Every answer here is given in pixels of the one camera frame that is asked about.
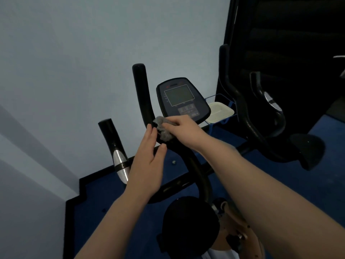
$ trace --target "gray cloth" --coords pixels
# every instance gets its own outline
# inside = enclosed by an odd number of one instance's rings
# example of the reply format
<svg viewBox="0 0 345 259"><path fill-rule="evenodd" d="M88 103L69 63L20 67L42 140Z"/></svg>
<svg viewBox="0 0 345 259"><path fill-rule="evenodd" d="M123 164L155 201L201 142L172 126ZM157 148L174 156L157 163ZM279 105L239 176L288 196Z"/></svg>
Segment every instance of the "gray cloth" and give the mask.
<svg viewBox="0 0 345 259"><path fill-rule="evenodd" d="M167 124L171 124L171 125L175 125L175 126L177 126L177 124L175 124L174 122L170 122L168 119L164 118L163 116L156 117L156 119L154 119L153 122L155 122L157 124L157 130L160 131L160 139L162 141L167 142L167 141L175 138L174 135L172 135L170 132L165 130L165 128L162 126L162 123L166 122Z"/></svg>

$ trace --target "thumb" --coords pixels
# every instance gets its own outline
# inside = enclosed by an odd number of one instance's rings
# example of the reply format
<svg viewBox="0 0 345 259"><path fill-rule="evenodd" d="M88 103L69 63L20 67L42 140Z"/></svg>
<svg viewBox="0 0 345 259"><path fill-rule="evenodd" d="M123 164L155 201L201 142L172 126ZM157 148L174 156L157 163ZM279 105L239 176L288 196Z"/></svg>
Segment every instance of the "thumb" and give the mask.
<svg viewBox="0 0 345 259"><path fill-rule="evenodd" d="M156 168L162 169L163 171L163 164L164 164L164 158L167 153L167 145L161 144L158 147L158 150L156 152L155 158L153 159L152 163Z"/></svg>
<svg viewBox="0 0 345 259"><path fill-rule="evenodd" d="M175 135L175 131L176 131L176 126L175 125L171 125L171 124L167 124L166 122L162 123L162 126L170 133L172 133L173 135Z"/></svg>

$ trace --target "forearm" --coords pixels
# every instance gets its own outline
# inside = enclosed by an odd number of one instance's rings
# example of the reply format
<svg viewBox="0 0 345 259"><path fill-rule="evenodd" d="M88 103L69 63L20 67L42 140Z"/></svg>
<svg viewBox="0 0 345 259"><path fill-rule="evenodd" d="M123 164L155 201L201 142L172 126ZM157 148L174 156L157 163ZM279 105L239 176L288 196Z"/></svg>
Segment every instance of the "forearm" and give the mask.
<svg viewBox="0 0 345 259"><path fill-rule="evenodd" d="M320 209L209 136L199 151L275 258L343 258L344 229Z"/></svg>
<svg viewBox="0 0 345 259"><path fill-rule="evenodd" d="M146 203L146 198L125 191L112 204L75 259L123 258L131 232Z"/></svg>

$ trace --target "person's left arm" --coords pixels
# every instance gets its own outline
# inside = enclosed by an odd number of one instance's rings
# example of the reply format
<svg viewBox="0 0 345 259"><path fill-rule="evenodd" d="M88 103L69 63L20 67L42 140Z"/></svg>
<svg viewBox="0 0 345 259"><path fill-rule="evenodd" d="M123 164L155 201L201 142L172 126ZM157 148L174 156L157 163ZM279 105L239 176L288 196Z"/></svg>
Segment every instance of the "person's left arm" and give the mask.
<svg viewBox="0 0 345 259"><path fill-rule="evenodd" d="M120 259L132 230L151 196L160 188L167 152L161 144L155 156L157 129L147 126L129 173L124 193L112 204L75 259Z"/></svg>

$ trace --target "person's right hand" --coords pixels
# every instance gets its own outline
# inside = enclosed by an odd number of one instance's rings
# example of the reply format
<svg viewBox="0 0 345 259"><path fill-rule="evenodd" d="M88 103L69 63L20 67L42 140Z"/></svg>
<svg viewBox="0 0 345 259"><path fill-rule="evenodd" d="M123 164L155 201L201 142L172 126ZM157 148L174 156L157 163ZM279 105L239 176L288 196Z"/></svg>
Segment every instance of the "person's right hand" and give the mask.
<svg viewBox="0 0 345 259"><path fill-rule="evenodd" d="M193 150L198 150L203 137L208 136L188 115L169 116L166 118L178 124L178 126L167 123L163 123L162 126L175 135L181 143Z"/></svg>

